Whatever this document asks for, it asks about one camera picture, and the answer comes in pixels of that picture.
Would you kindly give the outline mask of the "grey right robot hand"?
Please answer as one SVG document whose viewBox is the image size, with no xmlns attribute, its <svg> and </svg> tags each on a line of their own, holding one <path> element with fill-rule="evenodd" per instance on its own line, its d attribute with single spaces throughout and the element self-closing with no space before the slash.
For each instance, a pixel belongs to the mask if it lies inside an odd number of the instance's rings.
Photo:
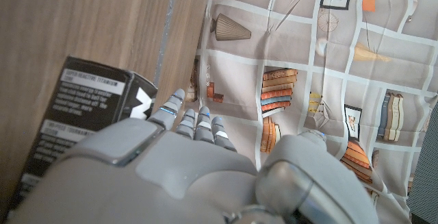
<svg viewBox="0 0 438 224">
<path fill-rule="evenodd" d="M 175 118 L 177 90 L 63 153 L 10 223 L 377 223 L 370 196 L 322 132 L 283 136 L 260 169 L 207 107 Z"/>
</svg>

